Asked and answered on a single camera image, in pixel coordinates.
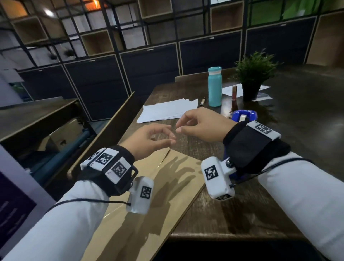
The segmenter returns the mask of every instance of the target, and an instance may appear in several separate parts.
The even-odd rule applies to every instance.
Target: chair
[[[233,77],[236,74],[235,68],[223,69],[222,70],[222,81],[227,82],[228,78]],[[194,73],[182,76],[177,76],[174,78],[175,82],[185,82],[185,81],[201,81],[208,79],[208,72],[204,73]]]
[[[132,93],[68,170],[68,178],[76,179],[81,172],[80,163],[89,158],[94,152],[101,148],[116,145],[140,111],[141,107],[141,101],[134,93]]]

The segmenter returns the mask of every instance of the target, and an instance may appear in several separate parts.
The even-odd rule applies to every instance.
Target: water bottle
[[[220,66],[210,67],[208,69],[208,101],[209,106],[218,107],[221,106],[222,97],[222,68]]]

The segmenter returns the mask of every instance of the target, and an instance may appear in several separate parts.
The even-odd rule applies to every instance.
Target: cable
[[[46,213],[48,213],[53,208],[55,208],[59,205],[62,205],[64,203],[77,202],[77,201],[87,201],[87,202],[97,202],[97,203],[122,203],[122,204],[126,204],[128,206],[131,206],[131,203],[127,203],[124,201],[107,201],[107,200],[91,199],[91,198],[75,198],[75,199],[69,199],[69,200],[61,201],[61,202],[53,205],[51,208],[48,209],[48,211]]]
[[[259,172],[258,174],[254,174],[252,177],[250,177],[250,178],[248,178],[248,179],[245,179],[245,180],[243,180],[243,181],[241,181],[241,182],[234,183],[234,184],[230,185],[229,187],[230,187],[230,188],[233,188],[233,187],[235,187],[235,186],[237,186],[237,185],[239,185],[239,184],[241,184],[241,183],[243,183],[243,182],[246,182],[246,181],[248,181],[248,180],[250,180],[250,179],[253,179],[253,178],[255,178],[255,177],[257,177],[257,176],[259,176],[259,175],[261,175],[261,174],[263,174],[263,173],[265,173],[265,172],[268,172],[268,171],[270,171],[270,170],[273,170],[274,168],[277,168],[277,167],[279,167],[279,166],[281,166],[281,165],[283,165],[283,164],[286,164],[286,163],[289,163],[289,162],[292,162],[292,161],[297,161],[297,160],[304,160],[304,161],[308,161],[308,162],[314,164],[314,162],[311,161],[310,159],[304,159],[304,158],[291,158],[291,159],[285,159],[285,160],[282,160],[282,161],[280,161],[280,162],[277,162],[277,163],[271,165],[270,167],[268,167],[268,168],[262,170],[261,172]]]

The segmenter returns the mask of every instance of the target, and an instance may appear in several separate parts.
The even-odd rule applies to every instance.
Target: pen
[[[203,100],[201,101],[200,107],[203,107],[204,103],[205,103],[205,98],[203,98]]]

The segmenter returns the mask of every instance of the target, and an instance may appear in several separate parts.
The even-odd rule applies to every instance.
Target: black metal grid
[[[30,14],[30,15],[37,15],[37,17],[41,21],[41,17],[43,17],[44,14],[42,14],[41,12],[37,11],[37,9],[36,9],[35,5],[33,4],[32,0],[27,0],[27,1],[29,1],[32,4],[33,10],[35,12],[35,14]],[[221,5],[229,3],[229,2],[222,2],[222,3],[211,5],[210,4],[210,0],[208,0],[207,3],[205,2],[206,0],[202,0],[202,6],[201,7],[191,8],[191,9],[187,9],[187,10],[182,10],[182,11],[176,12],[175,8],[174,8],[174,0],[172,0],[172,14],[171,14],[172,17],[170,16],[170,17],[166,18],[165,15],[162,15],[161,17],[157,17],[157,21],[147,22],[145,19],[142,19],[142,17],[141,17],[138,0],[128,1],[126,3],[119,4],[119,5],[113,5],[113,4],[111,4],[111,2],[109,0],[100,0],[99,1],[100,9],[96,9],[96,10],[92,10],[92,11],[87,11],[85,9],[85,4],[89,3],[89,2],[92,2],[92,0],[86,0],[85,2],[83,0],[79,0],[79,1],[80,1],[80,3],[77,3],[77,4],[68,4],[67,0],[64,0],[64,4],[65,4],[64,7],[55,8],[54,4],[52,3],[52,0],[50,0],[50,2],[52,3],[52,6],[53,6],[53,10],[52,11],[58,16],[58,18],[60,20],[60,23],[62,25],[62,28],[63,28],[64,32],[66,33],[66,38],[65,39],[51,39],[51,37],[49,36],[49,33],[47,32],[47,29],[45,28],[44,24],[42,23],[43,30],[46,32],[46,34],[47,34],[47,36],[49,38],[48,42],[43,44],[43,45],[40,44],[40,43],[31,44],[31,45],[37,46],[36,48],[39,48],[39,47],[42,47],[42,46],[45,46],[45,47],[48,48],[49,46],[51,46],[53,48],[54,52],[56,53],[56,56],[58,57],[58,62],[56,62],[54,64],[64,64],[66,62],[70,62],[70,61],[65,61],[65,62],[62,61],[62,59],[61,59],[61,57],[60,57],[60,55],[59,55],[55,45],[59,44],[59,43],[69,42],[72,50],[76,54],[72,42],[73,41],[78,41],[78,40],[80,40],[80,42],[81,42],[81,44],[82,44],[82,46],[83,46],[83,48],[85,50],[86,56],[85,57],[77,57],[77,56],[75,56],[75,60],[88,59],[89,56],[87,56],[87,52],[86,52],[84,43],[83,43],[83,41],[81,39],[81,35],[86,34],[86,33],[92,33],[92,32],[101,31],[101,30],[104,30],[104,29],[107,29],[108,31],[118,30],[118,32],[120,34],[121,41],[122,41],[122,45],[124,47],[123,51],[126,51],[126,45],[125,45],[125,41],[124,41],[124,38],[123,38],[123,35],[122,35],[122,31],[130,30],[130,29],[137,28],[137,27],[141,27],[142,28],[142,33],[143,33],[143,38],[144,38],[144,41],[145,41],[145,46],[139,46],[139,47],[133,48],[131,50],[141,49],[143,47],[149,47],[149,46],[154,46],[155,45],[155,44],[152,44],[152,41],[151,41],[149,25],[157,24],[157,23],[163,23],[163,22],[168,22],[168,21],[173,21],[174,22],[175,40],[173,40],[173,41],[166,41],[166,42],[162,42],[162,43],[159,43],[159,44],[168,44],[168,43],[171,43],[171,42],[177,42],[178,43],[181,40],[188,40],[188,39],[198,38],[200,36],[207,36],[207,35],[218,34],[219,32],[211,33],[211,28],[210,28],[210,25],[211,25],[210,24],[210,11],[211,11],[211,7],[221,6]],[[230,1],[230,3],[240,2],[240,1],[241,0],[232,0],[232,1]],[[299,18],[307,18],[307,17],[314,17],[314,16],[317,16],[316,23],[318,23],[320,15],[344,10],[344,8],[342,8],[342,9],[337,9],[337,10],[332,10],[332,11],[327,11],[327,12],[323,12],[322,13],[321,9],[322,9],[324,0],[320,0],[320,4],[319,4],[319,7],[318,7],[317,10],[315,10],[317,2],[314,1],[311,14],[304,15],[302,17],[293,17],[293,18],[290,18],[290,19],[283,19],[283,13],[284,13],[286,2],[287,2],[287,0],[283,0],[281,12],[280,12],[280,19],[278,21],[251,25],[253,5],[256,4],[256,3],[266,2],[266,1],[271,1],[271,0],[244,0],[244,1],[245,1],[245,4],[244,4],[244,17],[243,17],[243,26],[242,26],[242,28],[229,29],[229,30],[224,30],[224,31],[221,32],[221,33],[225,33],[225,32],[231,32],[231,31],[242,29],[243,30],[243,33],[242,33],[243,41],[242,41],[242,43],[244,42],[244,39],[246,37],[246,30],[248,28],[254,28],[254,27],[259,27],[259,26],[263,26],[263,25],[270,25],[270,24],[275,24],[275,23],[278,23],[278,22],[288,22],[288,21],[292,21],[292,20],[295,20],[295,19],[299,19]],[[111,25],[110,24],[108,16],[107,16],[107,13],[106,13],[106,9],[107,8],[105,7],[104,2],[108,6],[107,8],[110,8],[112,10],[112,12],[114,14],[116,25]],[[135,20],[135,21],[132,20],[132,21],[126,22],[126,23],[120,23],[119,19],[118,19],[118,15],[116,13],[116,7],[119,7],[119,6],[122,6],[122,5],[128,5],[129,11],[130,11],[129,4],[133,4],[133,3],[135,3],[136,6],[137,6],[139,19]],[[77,9],[79,13],[78,14],[72,14],[71,9],[75,8],[76,6],[81,6],[83,10],[80,11],[79,9]],[[13,21],[13,20],[17,20],[17,19],[22,19],[23,18],[23,17],[21,17],[21,18],[10,20],[8,18],[6,12],[3,10],[2,6],[0,8],[1,8],[0,10],[2,11],[2,13],[4,14],[4,16],[6,18],[5,22],[10,22],[10,21]],[[66,9],[68,11],[69,15],[68,16],[59,17],[57,11],[61,10],[61,9]],[[104,20],[105,20],[106,27],[105,28],[100,28],[100,29],[92,29],[92,26],[91,26],[91,23],[90,23],[88,15],[90,13],[92,13],[92,12],[98,12],[98,11],[102,12]],[[188,14],[191,11],[199,11],[199,12],[193,13],[193,14]],[[79,16],[79,15],[85,15],[87,23],[88,23],[88,26],[90,28],[89,31],[82,32],[82,33],[80,33],[78,31],[77,25],[76,25],[76,22],[75,22],[74,18]],[[186,18],[186,17],[192,17],[192,16],[196,16],[196,15],[203,15],[203,35],[191,36],[189,38],[182,38],[182,39],[180,39],[179,36],[178,36],[178,28],[177,28],[177,22],[176,21],[178,19],[182,19],[182,18]],[[73,23],[73,26],[74,26],[75,31],[76,31],[75,34],[68,35],[66,30],[65,30],[65,27],[63,26],[62,19],[68,19],[68,18],[70,18],[72,23]],[[123,26],[128,25],[128,24],[134,25],[134,23],[137,23],[138,25],[135,25],[135,26],[132,26],[132,27],[128,27],[128,28],[122,28]],[[20,44],[20,48],[22,48],[24,50],[24,52],[28,55],[30,61],[34,64],[34,67],[41,68],[41,67],[46,67],[46,66],[51,66],[52,65],[52,64],[49,64],[49,65],[44,65],[44,66],[37,66],[37,64],[33,60],[29,50],[27,49],[27,46],[25,46],[23,44],[23,42],[21,41],[21,39],[18,37],[18,35],[16,34],[16,32],[14,30],[13,30],[13,32],[14,32],[14,35],[16,36],[16,38],[17,38],[17,40],[18,40],[18,42]],[[115,52],[113,52],[113,53],[115,53],[117,55],[121,51],[118,51],[118,49],[117,49],[116,42],[114,40],[113,34],[110,34],[110,40],[111,40],[112,45],[113,45],[114,50],[115,50]],[[2,50],[0,50],[0,53],[2,53],[3,51],[8,51],[8,50],[17,49],[17,48],[19,48],[19,46],[2,49]],[[99,56],[104,56],[104,55],[103,54],[94,55],[94,56],[92,56],[92,58],[97,58]]]

